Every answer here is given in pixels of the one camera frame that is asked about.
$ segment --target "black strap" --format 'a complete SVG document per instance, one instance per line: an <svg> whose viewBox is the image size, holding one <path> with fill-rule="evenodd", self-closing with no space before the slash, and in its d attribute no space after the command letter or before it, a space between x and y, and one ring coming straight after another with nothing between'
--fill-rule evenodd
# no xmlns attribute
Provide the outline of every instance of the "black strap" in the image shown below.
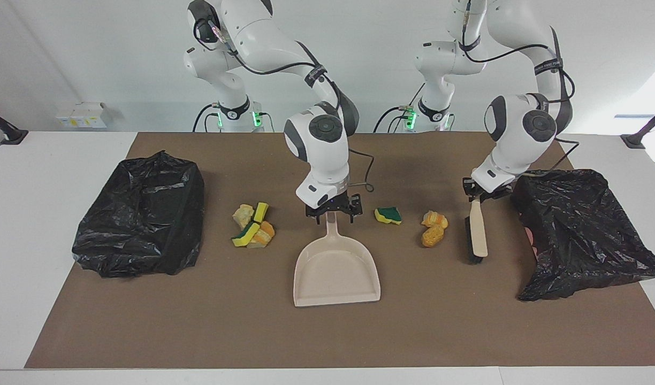
<svg viewBox="0 0 655 385"><path fill-rule="evenodd" d="M306 52L306 54L311 59L311 61L313 61L313 64L318 65L318 59L316 59L316 57L313 56L313 53L311 53L311 51L308 49L308 47L303 45L303 42L296 41L296 43L301 47L301 49L303 49L304 52Z"/></svg>
<svg viewBox="0 0 655 385"><path fill-rule="evenodd" d="M252 103L249 101L249 97L247 97L247 101L244 102L244 104L240 105L239 107L235 108L225 108L222 105L220 106L220 112L223 112L225 116L230 119L230 120L239 120L240 117L242 117L242 114L247 112L249 110L249 107L252 105Z"/></svg>
<svg viewBox="0 0 655 385"><path fill-rule="evenodd" d="M418 101L418 109L420 109L420 112L422 112L423 115L430 118L431 122L441 122L442 119L444 119L444 116L447 114L447 111L449 111L449 107L438 111L433 110L432 108L428 108L425 106L425 104L423 104L423 98Z"/></svg>
<svg viewBox="0 0 655 385"><path fill-rule="evenodd" d="M475 47L479 46L479 39L480 39L480 36L478 36L477 40L475 42L473 42L472 44L470 44L470 45L463 45L463 44L461 44L461 42L458 42L458 47L463 52L472 51Z"/></svg>
<svg viewBox="0 0 655 385"><path fill-rule="evenodd" d="M558 34L555 32L555 29L551 29L553 34L553 44L555 45L555 56L560 60L560 65L563 65L563 58L560 57L560 43L558 42ZM568 90L565 88L565 75L563 71L558 71L558 77L560 80L560 98L568 98ZM573 119L573 105L570 100L565 100L565 102L560 103L560 108L558 109L558 116L555 117L555 124L558 127L557 135L563 132L570 122Z"/></svg>
<svg viewBox="0 0 655 385"><path fill-rule="evenodd" d="M563 63L560 59L547 60L535 67L535 76L540 73L545 73L546 71L558 70L560 68L563 68Z"/></svg>
<svg viewBox="0 0 655 385"><path fill-rule="evenodd" d="M328 71L325 69L325 67L319 65L316 68L313 68L313 70L311 70L311 72L308 73L308 75L306 75L303 80L309 87L313 88L313 85L316 83L316 81L320 80L320 78L323 78L323 75L326 73L328 73Z"/></svg>

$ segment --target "white box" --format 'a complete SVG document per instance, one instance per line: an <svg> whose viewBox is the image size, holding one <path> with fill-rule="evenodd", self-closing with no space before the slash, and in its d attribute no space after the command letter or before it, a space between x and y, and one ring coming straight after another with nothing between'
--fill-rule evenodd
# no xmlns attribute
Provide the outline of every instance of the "white box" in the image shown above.
<svg viewBox="0 0 655 385"><path fill-rule="evenodd" d="M71 114L71 125L77 128L91 128L92 125L87 120L90 110L75 110Z"/></svg>
<svg viewBox="0 0 655 385"><path fill-rule="evenodd" d="M56 120L58 120L64 128L74 128L71 124L71 115L73 110L61 110L56 114Z"/></svg>
<svg viewBox="0 0 655 385"><path fill-rule="evenodd" d="M106 112L100 107L98 110L88 110L85 119L92 128L106 128L106 117Z"/></svg>

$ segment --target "dustpan handle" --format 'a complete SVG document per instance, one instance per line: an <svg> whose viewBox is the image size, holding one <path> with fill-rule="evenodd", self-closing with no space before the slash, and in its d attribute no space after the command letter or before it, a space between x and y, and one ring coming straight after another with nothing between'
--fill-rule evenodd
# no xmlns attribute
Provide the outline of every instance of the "dustpan handle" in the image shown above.
<svg viewBox="0 0 655 385"><path fill-rule="evenodd" d="M325 213L325 222L327 224L327 234L328 236L337 236L337 213L334 211L328 211Z"/></svg>

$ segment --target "white table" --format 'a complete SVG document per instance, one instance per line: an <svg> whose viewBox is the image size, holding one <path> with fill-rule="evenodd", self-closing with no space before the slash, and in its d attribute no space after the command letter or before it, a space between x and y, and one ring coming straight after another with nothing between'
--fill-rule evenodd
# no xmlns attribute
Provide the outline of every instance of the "white table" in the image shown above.
<svg viewBox="0 0 655 385"><path fill-rule="evenodd" d="M22 370L73 259L78 222L134 133L31 132L0 148L0 383L655 384L654 368L376 368L311 370ZM604 174L655 252L655 164L611 136L582 142L575 168ZM655 280L642 283L655 307Z"/></svg>

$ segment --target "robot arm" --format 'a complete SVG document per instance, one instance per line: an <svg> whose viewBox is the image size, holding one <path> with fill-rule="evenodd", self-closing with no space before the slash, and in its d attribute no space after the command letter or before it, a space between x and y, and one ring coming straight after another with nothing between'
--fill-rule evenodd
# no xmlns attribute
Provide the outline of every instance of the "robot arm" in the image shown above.
<svg viewBox="0 0 655 385"><path fill-rule="evenodd" d="M259 75L285 72L301 76L321 100L290 117L285 125L289 149L311 166L296 195L314 210L346 197L349 184L347 137L354 134L359 124L359 112L354 103L328 78L325 68L303 44L288 39L278 29L272 20L270 2L209 0L208 4L212 12L204 13L199 19L193 18L193 28L195 32L200 30L202 44L225 47L228 65L228 59L233 59Z"/></svg>
<svg viewBox="0 0 655 385"><path fill-rule="evenodd" d="M572 120L558 38L536 15L528 0L494 0L488 15L489 34L511 49L522 49L535 66L536 94L497 97L487 109L485 126L496 147L472 179L487 193L524 173Z"/></svg>
<svg viewBox="0 0 655 385"><path fill-rule="evenodd" d="M469 60L466 51L472 51L479 58L487 56L479 34L487 12L487 1L476 0L472 3L467 20L465 5L463 2L452 2L450 17L447 18L447 30L455 40L426 42L416 55L416 68L425 78L422 97L415 105L416 112L422 116L418 120L418 132L436 129L447 116L455 91L448 75L474 75L484 70L485 64ZM467 46L461 43L463 25L467 25Z"/></svg>
<svg viewBox="0 0 655 385"><path fill-rule="evenodd" d="M218 14L205 0L193 0L188 7L188 22L200 47L187 50L184 63L188 72L206 80L218 92L218 124L224 132L251 132L260 126L257 113L261 106L245 91L244 81L229 73L240 64L225 52L224 44L213 34L211 24L220 25Z"/></svg>

